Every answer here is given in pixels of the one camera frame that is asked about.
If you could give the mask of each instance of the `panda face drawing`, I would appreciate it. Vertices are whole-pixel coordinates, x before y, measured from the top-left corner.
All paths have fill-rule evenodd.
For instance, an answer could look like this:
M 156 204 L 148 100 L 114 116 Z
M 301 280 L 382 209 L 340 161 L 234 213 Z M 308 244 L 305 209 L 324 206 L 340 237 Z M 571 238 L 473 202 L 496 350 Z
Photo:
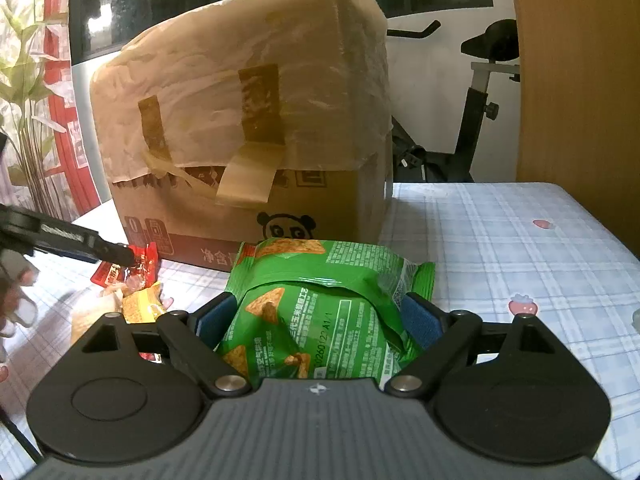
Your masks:
M 262 226 L 262 236 L 267 238 L 297 238 L 311 240 L 314 237 L 313 229 L 316 222 L 311 216 L 301 217 L 280 213 L 268 215 L 262 212 L 257 218 L 258 224 Z

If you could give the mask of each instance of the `gray ribbed panel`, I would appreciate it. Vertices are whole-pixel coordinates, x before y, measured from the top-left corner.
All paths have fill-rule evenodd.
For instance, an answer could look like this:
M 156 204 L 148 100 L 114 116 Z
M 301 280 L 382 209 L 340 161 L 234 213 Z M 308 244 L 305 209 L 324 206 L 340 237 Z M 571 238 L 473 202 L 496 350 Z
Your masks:
M 141 463 L 87 468 L 48 459 L 28 480 L 606 480 L 588 459 L 546 468 L 495 463 L 450 441 L 416 400 L 371 380 L 265 380 L 216 402 L 198 429 Z

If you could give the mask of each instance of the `panda ear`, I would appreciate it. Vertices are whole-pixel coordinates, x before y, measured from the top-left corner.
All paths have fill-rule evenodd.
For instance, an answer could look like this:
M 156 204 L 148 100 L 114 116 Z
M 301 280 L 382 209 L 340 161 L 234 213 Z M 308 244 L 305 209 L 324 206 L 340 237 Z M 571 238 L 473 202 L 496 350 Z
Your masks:
M 258 224 L 260 224 L 261 226 L 265 226 L 269 223 L 269 220 L 271 220 L 271 217 L 269 215 L 267 215 L 267 213 L 265 213 L 264 211 L 262 211 L 261 213 L 258 213 Z
M 300 217 L 300 223 L 306 228 L 307 231 L 311 231 L 316 228 L 316 222 L 311 216 L 302 215 Z

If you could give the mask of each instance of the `silver bolt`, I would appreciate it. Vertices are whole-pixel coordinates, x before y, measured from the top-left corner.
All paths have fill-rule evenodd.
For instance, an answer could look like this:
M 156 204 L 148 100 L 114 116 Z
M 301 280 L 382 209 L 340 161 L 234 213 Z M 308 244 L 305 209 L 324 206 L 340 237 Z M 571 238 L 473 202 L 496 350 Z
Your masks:
M 246 379 L 239 375 L 223 375 L 216 379 L 215 385 L 223 392 L 236 392 L 246 386 Z
M 422 386 L 422 381 L 412 375 L 398 375 L 391 379 L 391 387 L 399 392 L 412 392 Z

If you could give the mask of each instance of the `plaid tablecloth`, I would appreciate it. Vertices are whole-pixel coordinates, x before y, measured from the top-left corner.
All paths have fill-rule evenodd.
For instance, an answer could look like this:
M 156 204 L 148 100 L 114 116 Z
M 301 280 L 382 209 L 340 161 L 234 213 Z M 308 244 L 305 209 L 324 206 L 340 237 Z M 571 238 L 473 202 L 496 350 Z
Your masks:
M 78 223 L 125 241 L 111 202 Z M 623 480 L 640 474 L 640 335 L 631 325 L 640 262 L 575 200 L 549 184 L 396 184 L 380 241 L 414 262 L 436 262 L 433 302 L 441 308 L 501 322 L 512 310 L 537 310 L 611 400 L 596 460 Z M 49 254 L 34 264 L 40 277 L 29 294 L 40 320 L 4 341 L 9 377 L 0 383 L 0 402 L 29 436 L 29 392 L 67 350 L 73 307 L 99 290 L 89 282 L 95 264 Z M 159 279 L 172 309 L 193 311 L 226 277 L 163 262 Z M 0 475 L 19 478 L 33 464 L 0 431 Z

